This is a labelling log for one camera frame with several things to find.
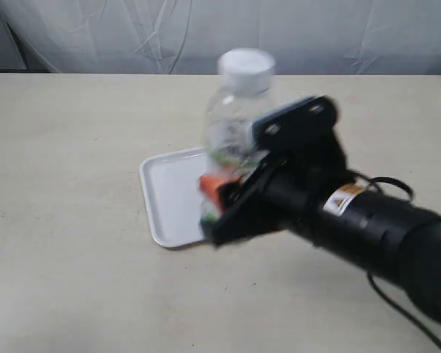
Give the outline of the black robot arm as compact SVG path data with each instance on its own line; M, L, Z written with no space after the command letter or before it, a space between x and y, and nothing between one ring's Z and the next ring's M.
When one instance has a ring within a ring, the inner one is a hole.
M215 214L201 219L215 246L282 230L400 287L441 324L441 215L357 184L341 151L269 155L246 181L217 173L199 180Z

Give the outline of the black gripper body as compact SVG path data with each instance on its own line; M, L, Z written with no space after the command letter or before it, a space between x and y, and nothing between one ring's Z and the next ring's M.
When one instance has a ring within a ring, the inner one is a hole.
M341 149L269 154L244 182L218 188L220 218L209 222L216 247L309 225L320 200L347 177Z

